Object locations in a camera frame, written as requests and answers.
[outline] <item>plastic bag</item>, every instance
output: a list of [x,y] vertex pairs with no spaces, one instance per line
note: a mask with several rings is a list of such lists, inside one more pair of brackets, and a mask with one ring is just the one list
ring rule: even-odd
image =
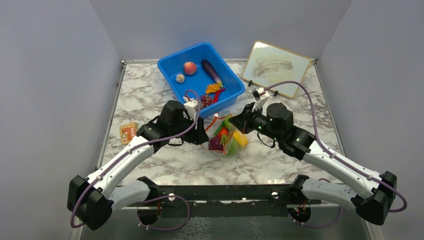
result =
[[205,131],[209,141],[201,145],[202,148],[225,156],[234,156],[248,144],[248,137],[231,124],[228,119],[232,115],[213,119]]

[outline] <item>white marble surface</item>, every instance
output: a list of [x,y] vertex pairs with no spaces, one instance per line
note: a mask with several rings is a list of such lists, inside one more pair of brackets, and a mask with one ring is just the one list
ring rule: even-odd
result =
[[[231,69],[241,78],[245,62],[228,61]],[[236,104],[219,112],[238,114],[244,106],[254,101],[252,88],[245,83],[245,93]],[[321,140],[340,152],[333,123],[324,100],[315,71],[311,66],[303,81],[309,90],[316,111]],[[110,161],[124,146],[120,143],[119,126],[130,122],[140,125],[159,115],[168,100],[175,100],[156,64],[129,64],[126,66],[119,98],[108,136],[102,165]],[[282,102],[294,114],[295,125],[313,133],[311,109],[301,89],[294,98],[271,97],[271,103]],[[123,181],[127,185],[137,178],[147,176],[158,185],[235,185],[235,184],[283,184],[291,183],[299,174],[314,178],[335,179],[318,167],[289,157],[281,150],[264,146],[256,133],[248,135],[249,144],[236,157],[218,157],[198,145],[165,146],[151,158],[137,166]]]

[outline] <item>cable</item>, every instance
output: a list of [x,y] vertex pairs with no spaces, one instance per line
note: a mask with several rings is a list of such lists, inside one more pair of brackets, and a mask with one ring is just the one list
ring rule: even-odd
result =
[[[318,179],[318,181],[326,181],[327,183],[331,183],[330,180],[328,180],[326,178],[323,178],[323,177],[320,178],[320,179]],[[325,224],[325,225],[318,225],[318,226],[316,226],[316,225],[309,225],[309,224],[304,223],[304,222],[296,221],[290,214],[288,216],[295,223],[297,223],[299,225],[302,225],[302,227],[307,227],[307,228],[312,228],[312,229],[323,229],[323,228],[328,228],[328,227],[333,226],[334,224],[336,224],[340,220],[340,218],[342,217],[342,215],[343,215],[343,208],[342,208],[342,206],[340,206],[340,210],[338,211],[338,215],[337,215],[337,217],[332,222],[330,222],[328,224]]]
[[[154,202],[154,201],[157,201],[157,200],[167,199],[169,197],[170,196],[160,196],[160,197],[156,197],[156,198],[153,198],[153,199],[150,199],[150,200],[142,201],[141,203],[142,204],[147,204],[147,203]],[[154,229],[154,230],[161,230],[161,231],[173,231],[173,230],[177,230],[177,229],[183,227],[184,225],[186,225],[186,223],[190,219],[190,206],[189,206],[189,203],[182,196],[173,195],[172,198],[173,197],[175,197],[177,199],[181,199],[182,201],[184,201],[185,205],[187,206],[187,216],[185,217],[185,220],[180,225],[174,226],[174,227],[171,227],[171,228],[161,228],[161,227],[154,227],[154,226],[150,226],[150,225],[144,225],[142,223],[142,221],[140,221],[139,216],[137,215],[137,221],[139,222],[138,226],[139,227],[140,226],[143,226],[143,227],[146,228],[146,230]]]
[[[323,142],[321,141],[321,139],[318,137],[318,128],[317,128],[317,121],[315,120],[315,110],[314,110],[314,105],[312,103],[312,98],[311,95],[309,94],[308,90],[305,88],[305,86],[303,86],[302,84],[300,84],[297,81],[281,81],[278,82],[276,84],[273,84],[271,86],[268,86],[264,89],[264,91],[267,91],[269,89],[272,89],[278,85],[282,85],[282,84],[296,84],[299,87],[301,87],[303,89],[303,91],[305,92],[307,99],[309,100],[309,104],[310,104],[310,109],[311,109],[311,113],[312,113],[312,122],[313,122],[313,130],[315,132],[315,139],[316,142],[321,146],[322,150],[324,150],[327,154],[329,154],[330,156],[333,155],[333,152],[331,152],[329,149],[327,149]],[[390,191],[392,191],[393,193],[395,193],[396,195],[399,196],[399,198],[402,200],[403,202],[403,206],[401,208],[398,209],[390,209],[389,212],[390,213],[398,213],[398,212],[402,212],[405,209],[407,209],[408,207],[408,202],[407,199],[400,193],[398,192],[398,190],[394,189],[393,187],[391,187],[390,185],[388,185],[387,183],[383,182],[380,179],[377,179],[375,177],[370,177],[368,174],[366,174],[365,172],[357,169],[356,167],[352,166],[351,164],[349,164],[348,162],[344,161],[343,159],[341,159],[340,157],[338,157],[337,155],[335,155],[333,158],[335,158],[336,160],[338,160],[340,163],[342,163],[343,165],[347,166],[348,168],[350,168],[351,170],[355,171],[356,173],[366,177],[366,178],[370,178],[371,180],[385,186],[386,188],[388,188]]]
[[[155,140],[150,140],[147,142],[143,142],[141,144],[138,144],[136,146],[134,146],[133,148],[131,148],[129,151],[124,152],[121,156],[119,156],[109,167],[107,167],[102,173],[100,173],[100,177],[102,178],[103,176],[105,176],[116,164],[118,164],[123,158],[125,158],[127,155],[129,155],[129,152],[134,152],[135,150],[146,146],[146,145],[150,145],[150,144],[154,144],[154,143],[158,143],[158,142],[162,142],[162,141],[168,141],[171,139],[175,139],[175,138],[179,138],[182,135],[186,134],[188,131],[190,131],[198,122],[199,119],[199,115],[200,115],[200,110],[201,110],[201,105],[200,105],[200,98],[198,96],[198,94],[191,90],[188,89],[187,91],[185,91],[184,95],[186,95],[188,92],[192,92],[197,99],[197,113],[196,113],[196,118],[194,119],[194,122],[184,131],[182,131],[181,133],[178,133],[174,136],[169,136],[169,137],[164,137],[164,138],[159,138],[159,139],[155,139]],[[99,179],[95,178],[86,189],[84,189],[84,191],[82,192],[82,194],[79,196],[78,200],[76,201],[75,206],[73,207],[72,210],[72,214],[70,216],[70,226],[74,229],[82,227],[84,225],[84,223],[80,223],[78,225],[74,224],[74,220],[75,220],[75,215],[77,214],[77,209],[80,207],[80,204],[84,198],[84,196],[87,194],[87,192],[91,189],[91,187],[93,187],[97,182],[99,181]]]

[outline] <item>whiteboard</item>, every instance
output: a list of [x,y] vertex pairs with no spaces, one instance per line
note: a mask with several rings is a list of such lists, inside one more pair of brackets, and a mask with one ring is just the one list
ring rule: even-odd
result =
[[[256,41],[242,77],[263,87],[288,80],[301,83],[310,64],[311,59],[308,57]],[[272,88],[271,91],[278,91],[281,95],[293,98],[297,89],[295,84],[283,84]]]

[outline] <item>peach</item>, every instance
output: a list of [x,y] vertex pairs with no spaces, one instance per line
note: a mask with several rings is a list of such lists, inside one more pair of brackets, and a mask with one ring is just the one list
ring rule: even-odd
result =
[[187,75],[195,74],[197,69],[198,69],[198,67],[192,61],[188,61],[188,62],[184,63],[184,73],[187,74]]

